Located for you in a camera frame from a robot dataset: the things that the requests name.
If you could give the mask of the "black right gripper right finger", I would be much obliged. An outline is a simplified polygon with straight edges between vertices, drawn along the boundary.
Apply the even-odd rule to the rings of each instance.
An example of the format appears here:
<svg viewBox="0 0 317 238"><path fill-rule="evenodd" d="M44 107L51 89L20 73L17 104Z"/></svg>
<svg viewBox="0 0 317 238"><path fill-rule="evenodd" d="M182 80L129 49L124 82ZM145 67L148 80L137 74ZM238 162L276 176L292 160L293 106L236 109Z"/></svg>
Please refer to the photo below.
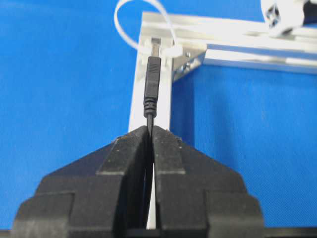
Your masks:
<svg viewBox="0 0 317 238"><path fill-rule="evenodd" d="M262 238L260 204L239 173L153 128L158 224L164 238Z"/></svg>

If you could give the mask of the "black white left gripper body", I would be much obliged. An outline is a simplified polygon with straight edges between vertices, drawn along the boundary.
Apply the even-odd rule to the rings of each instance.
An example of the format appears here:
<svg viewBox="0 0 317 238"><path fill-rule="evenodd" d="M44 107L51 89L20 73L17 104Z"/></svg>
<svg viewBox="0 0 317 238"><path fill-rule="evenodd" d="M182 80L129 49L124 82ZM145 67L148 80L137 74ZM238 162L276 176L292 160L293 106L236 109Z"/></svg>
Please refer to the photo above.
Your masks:
<svg viewBox="0 0 317 238"><path fill-rule="evenodd" d="M263 0L261 9L269 35L273 37L317 22L315 0Z"/></svg>

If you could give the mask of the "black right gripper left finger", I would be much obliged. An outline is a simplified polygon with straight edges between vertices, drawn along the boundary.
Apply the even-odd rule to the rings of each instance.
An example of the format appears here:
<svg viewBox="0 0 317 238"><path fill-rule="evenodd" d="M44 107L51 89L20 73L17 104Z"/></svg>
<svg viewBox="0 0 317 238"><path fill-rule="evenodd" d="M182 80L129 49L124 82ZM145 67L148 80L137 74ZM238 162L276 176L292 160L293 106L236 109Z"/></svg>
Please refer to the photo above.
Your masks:
<svg viewBox="0 0 317 238"><path fill-rule="evenodd" d="M14 238L121 238L146 226L148 129L141 126L42 178L15 216Z"/></svg>

